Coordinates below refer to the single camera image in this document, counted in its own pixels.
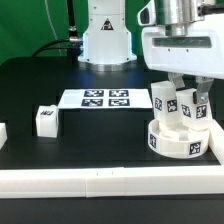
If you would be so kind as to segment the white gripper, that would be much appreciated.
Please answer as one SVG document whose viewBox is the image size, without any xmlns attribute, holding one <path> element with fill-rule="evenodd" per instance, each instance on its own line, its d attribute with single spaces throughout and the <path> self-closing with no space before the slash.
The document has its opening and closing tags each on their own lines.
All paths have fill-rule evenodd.
<svg viewBox="0 0 224 224">
<path fill-rule="evenodd" d="M 169 72 L 176 90 L 183 74 L 197 76 L 193 102 L 207 103 L 213 78 L 224 79 L 224 3 L 150 1 L 138 23 L 147 66 Z"/>
</svg>

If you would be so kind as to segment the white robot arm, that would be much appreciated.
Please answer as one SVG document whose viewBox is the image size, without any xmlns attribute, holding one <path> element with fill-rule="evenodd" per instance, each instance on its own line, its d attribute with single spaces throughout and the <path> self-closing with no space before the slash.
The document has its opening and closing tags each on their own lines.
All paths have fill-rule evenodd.
<svg viewBox="0 0 224 224">
<path fill-rule="evenodd" d="M 148 68 L 166 71 L 178 89 L 184 75 L 195 76 L 194 102 L 206 103 L 213 80 L 224 79 L 224 3 L 149 0 L 138 23 Z"/>
</svg>

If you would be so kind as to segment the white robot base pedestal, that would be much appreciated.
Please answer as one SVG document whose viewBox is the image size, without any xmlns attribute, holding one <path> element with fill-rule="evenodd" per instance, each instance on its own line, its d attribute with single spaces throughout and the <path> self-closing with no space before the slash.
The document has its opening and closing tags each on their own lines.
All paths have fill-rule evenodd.
<svg viewBox="0 0 224 224">
<path fill-rule="evenodd" d="M 80 62 L 121 65 L 137 59 L 125 24 L 125 0 L 88 0 L 88 21 Z"/>
</svg>

